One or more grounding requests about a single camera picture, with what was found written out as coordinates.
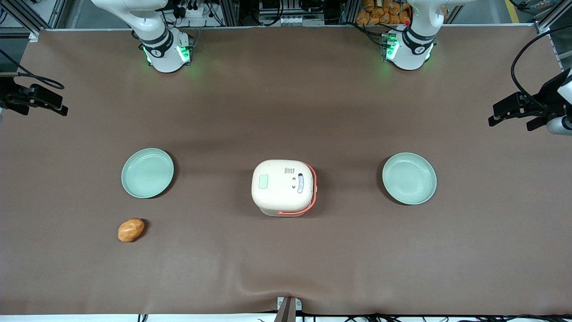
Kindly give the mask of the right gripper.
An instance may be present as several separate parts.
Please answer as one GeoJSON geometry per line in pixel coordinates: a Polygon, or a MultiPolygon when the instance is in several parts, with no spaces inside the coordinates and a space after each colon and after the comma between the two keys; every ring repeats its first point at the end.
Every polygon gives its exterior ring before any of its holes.
{"type": "MultiPolygon", "coordinates": [[[[14,77],[0,78],[0,96],[5,96],[3,108],[27,116],[30,111],[29,102],[12,95],[19,91],[20,86],[14,81],[14,77]]],[[[67,106],[63,104],[62,96],[38,84],[30,86],[29,98],[32,107],[45,108],[61,116],[67,116],[69,112],[67,106]]]]}

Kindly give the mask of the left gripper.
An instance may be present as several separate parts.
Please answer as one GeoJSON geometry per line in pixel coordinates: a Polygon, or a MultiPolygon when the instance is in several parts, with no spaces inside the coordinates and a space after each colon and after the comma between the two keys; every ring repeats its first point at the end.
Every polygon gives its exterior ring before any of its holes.
{"type": "MultiPolygon", "coordinates": [[[[550,113],[556,116],[571,115],[571,68],[560,72],[541,86],[538,92],[538,101],[545,106],[550,113]]],[[[539,107],[521,92],[515,92],[500,102],[493,105],[493,115],[488,118],[489,127],[494,127],[508,119],[520,119],[530,116],[538,116],[539,107]]],[[[527,131],[548,126],[552,118],[541,116],[526,123],[527,131]]]]}

